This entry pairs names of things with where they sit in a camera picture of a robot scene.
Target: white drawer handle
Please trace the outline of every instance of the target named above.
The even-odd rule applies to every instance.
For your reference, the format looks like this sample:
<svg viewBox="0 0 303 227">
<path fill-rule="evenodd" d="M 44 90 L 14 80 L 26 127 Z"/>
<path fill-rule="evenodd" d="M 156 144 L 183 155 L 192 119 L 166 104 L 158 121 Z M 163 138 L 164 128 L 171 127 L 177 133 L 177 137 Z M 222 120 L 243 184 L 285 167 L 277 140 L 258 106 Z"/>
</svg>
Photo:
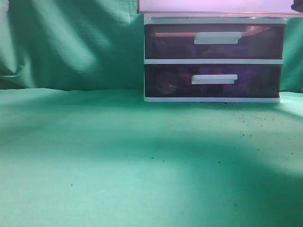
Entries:
<svg viewBox="0 0 303 227">
<path fill-rule="evenodd" d="M 241 32 L 199 32 L 195 44 L 238 44 Z"/>
<path fill-rule="evenodd" d="M 222 75 L 194 75 L 191 78 L 192 84 L 234 84 L 238 79 L 237 74 Z"/>
</svg>

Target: pink lid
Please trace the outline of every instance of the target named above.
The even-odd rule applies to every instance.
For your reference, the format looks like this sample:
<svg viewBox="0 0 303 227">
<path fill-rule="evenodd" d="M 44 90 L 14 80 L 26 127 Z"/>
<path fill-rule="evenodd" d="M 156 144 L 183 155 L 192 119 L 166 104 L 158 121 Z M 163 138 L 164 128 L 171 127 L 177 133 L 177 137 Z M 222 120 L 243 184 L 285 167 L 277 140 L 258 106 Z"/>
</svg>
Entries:
<svg viewBox="0 0 303 227">
<path fill-rule="evenodd" d="M 294 0 L 137 0 L 141 13 L 207 13 L 217 16 L 303 17 Z"/>
</svg>

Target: white drawer trim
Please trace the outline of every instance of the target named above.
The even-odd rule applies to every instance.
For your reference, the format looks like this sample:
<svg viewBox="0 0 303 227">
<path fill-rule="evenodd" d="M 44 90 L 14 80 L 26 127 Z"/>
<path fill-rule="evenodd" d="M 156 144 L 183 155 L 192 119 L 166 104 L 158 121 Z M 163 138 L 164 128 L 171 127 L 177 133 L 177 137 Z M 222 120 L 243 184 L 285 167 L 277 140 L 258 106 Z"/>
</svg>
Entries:
<svg viewBox="0 0 303 227">
<path fill-rule="evenodd" d="M 147 65 L 170 64 L 254 64 L 283 65 L 283 59 L 145 59 Z"/>
<path fill-rule="evenodd" d="M 203 17 L 197 14 L 145 14 L 145 25 L 165 24 L 287 24 L 284 18 Z"/>
<path fill-rule="evenodd" d="M 212 97 L 186 97 L 186 98 L 154 98 L 144 97 L 147 102 L 191 102 L 191 103 L 279 103 L 280 98 L 212 98 Z"/>
</svg>

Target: green tabletop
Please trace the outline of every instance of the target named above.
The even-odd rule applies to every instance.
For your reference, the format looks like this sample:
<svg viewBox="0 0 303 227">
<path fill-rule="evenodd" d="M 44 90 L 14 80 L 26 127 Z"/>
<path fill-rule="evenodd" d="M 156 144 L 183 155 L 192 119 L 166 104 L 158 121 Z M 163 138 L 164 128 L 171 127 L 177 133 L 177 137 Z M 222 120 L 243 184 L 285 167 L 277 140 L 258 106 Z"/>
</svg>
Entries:
<svg viewBox="0 0 303 227">
<path fill-rule="evenodd" d="M 303 94 L 0 91 L 1 227 L 302 227 Z"/>
</svg>

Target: plastic drawer unit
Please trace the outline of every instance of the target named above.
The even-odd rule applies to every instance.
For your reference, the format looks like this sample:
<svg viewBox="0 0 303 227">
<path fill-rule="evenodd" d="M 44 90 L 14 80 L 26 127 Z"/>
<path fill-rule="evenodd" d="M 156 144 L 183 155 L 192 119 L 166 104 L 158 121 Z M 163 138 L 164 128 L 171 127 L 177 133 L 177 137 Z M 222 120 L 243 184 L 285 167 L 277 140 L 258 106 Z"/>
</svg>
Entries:
<svg viewBox="0 0 303 227">
<path fill-rule="evenodd" d="M 140 0 L 144 99 L 279 102 L 291 0 Z"/>
</svg>

